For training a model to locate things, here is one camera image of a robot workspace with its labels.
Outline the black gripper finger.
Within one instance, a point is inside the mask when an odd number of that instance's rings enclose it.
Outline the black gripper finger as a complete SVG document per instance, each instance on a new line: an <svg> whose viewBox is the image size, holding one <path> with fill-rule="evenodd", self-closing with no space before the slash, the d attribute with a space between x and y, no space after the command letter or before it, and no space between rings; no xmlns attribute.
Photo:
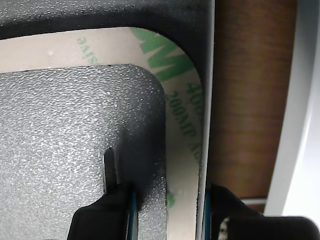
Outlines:
<svg viewBox="0 0 320 240"><path fill-rule="evenodd" d="M112 148L103 155L104 193L94 203L73 215L68 240L137 240L137 195L131 184L117 183Z"/></svg>
<svg viewBox="0 0 320 240"><path fill-rule="evenodd" d="M226 240L231 217L257 216L263 214L248 207L226 187L211 184L205 194L202 238Z"/></svg>

